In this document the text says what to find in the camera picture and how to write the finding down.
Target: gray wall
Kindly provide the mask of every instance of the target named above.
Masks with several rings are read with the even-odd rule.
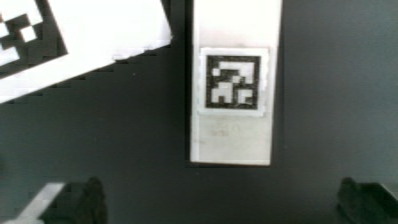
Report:
[[[93,175],[109,224],[339,223],[340,178],[398,181],[398,2],[284,0],[269,168],[186,167],[184,6],[156,56],[0,105],[0,220]]]

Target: black surface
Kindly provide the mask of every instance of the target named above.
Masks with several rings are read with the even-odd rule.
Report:
[[[109,223],[342,223],[340,178],[398,176],[398,2],[284,1],[269,168],[186,168],[184,1],[168,8],[156,56],[0,106],[0,218],[47,181],[97,176]]]

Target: white panel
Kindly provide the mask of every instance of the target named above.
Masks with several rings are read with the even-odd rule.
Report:
[[[0,78],[0,103],[170,43],[159,0],[47,0],[47,3],[67,54]],[[42,21],[35,0],[0,0],[0,14],[3,21],[24,14],[29,25]],[[31,43],[33,33],[24,30],[22,34]],[[3,66],[14,57],[1,59],[1,54],[0,51]]]
[[[280,8],[193,1],[191,162],[269,165]]]

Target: black object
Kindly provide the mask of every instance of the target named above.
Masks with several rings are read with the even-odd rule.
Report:
[[[38,218],[45,224],[106,224],[102,185],[69,183]]]
[[[344,178],[339,187],[339,212],[355,224],[398,223],[398,200],[385,185],[355,183]]]

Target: black square pattern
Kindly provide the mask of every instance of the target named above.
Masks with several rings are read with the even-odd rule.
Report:
[[[205,108],[255,110],[260,57],[207,55],[205,61]]]
[[[8,21],[3,21],[0,10],[0,25],[6,29],[6,35],[0,38],[0,53],[14,49],[19,58],[0,66],[0,78],[21,72],[67,54],[47,1],[35,0],[35,4],[42,17],[42,22],[35,25],[29,24],[26,14]],[[33,40],[26,41],[22,38],[22,28],[28,28],[29,33],[35,36]]]

